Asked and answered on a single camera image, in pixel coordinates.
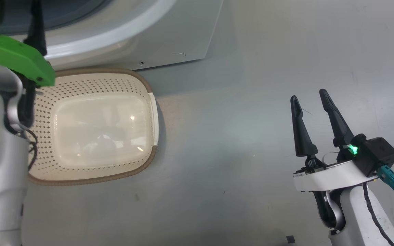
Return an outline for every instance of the white washing machine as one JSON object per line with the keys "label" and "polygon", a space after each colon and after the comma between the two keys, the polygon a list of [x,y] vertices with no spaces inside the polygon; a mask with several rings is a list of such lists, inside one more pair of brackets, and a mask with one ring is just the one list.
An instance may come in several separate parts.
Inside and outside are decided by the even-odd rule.
{"label": "white washing machine", "polygon": [[[55,70],[137,70],[204,58],[223,0],[42,0]],[[31,0],[6,1],[0,33],[23,40]]]}

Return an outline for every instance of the floor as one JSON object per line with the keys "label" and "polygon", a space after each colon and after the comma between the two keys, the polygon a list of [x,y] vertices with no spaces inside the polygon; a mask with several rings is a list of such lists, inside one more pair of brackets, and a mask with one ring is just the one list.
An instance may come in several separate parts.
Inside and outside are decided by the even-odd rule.
{"label": "floor", "polygon": [[[206,59],[140,73],[160,109],[155,160],[111,182],[30,184],[25,246],[329,246],[294,188],[289,98],[319,156],[336,151],[321,88],[354,134],[394,146],[394,1],[225,0]],[[371,189],[394,224],[394,193]]]}

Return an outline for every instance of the green led light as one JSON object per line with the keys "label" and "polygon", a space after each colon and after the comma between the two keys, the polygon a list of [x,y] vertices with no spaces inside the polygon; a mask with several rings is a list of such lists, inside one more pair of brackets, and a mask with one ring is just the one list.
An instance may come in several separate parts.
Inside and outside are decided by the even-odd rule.
{"label": "green led light", "polygon": [[348,147],[350,148],[350,151],[352,152],[352,154],[357,154],[358,153],[358,147],[355,147],[353,145],[348,145]]}

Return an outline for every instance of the beige plastic basket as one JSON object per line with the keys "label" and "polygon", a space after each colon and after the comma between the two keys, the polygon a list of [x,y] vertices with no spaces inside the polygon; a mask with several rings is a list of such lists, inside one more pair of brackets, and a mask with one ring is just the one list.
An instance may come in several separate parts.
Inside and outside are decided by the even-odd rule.
{"label": "beige plastic basket", "polygon": [[104,182],[135,175],[153,160],[158,112],[147,81],[123,69],[57,73],[37,90],[38,155],[28,179],[39,185]]}

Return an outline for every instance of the green plastic bracket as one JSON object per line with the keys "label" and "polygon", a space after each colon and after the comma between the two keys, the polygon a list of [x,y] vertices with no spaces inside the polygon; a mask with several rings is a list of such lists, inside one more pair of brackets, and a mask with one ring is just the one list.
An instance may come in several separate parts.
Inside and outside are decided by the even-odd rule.
{"label": "green plastic bracket", "polygon": [[56,74],[35,48],[0,35],[0,65],[24,75],[39,86],[53,86]]}

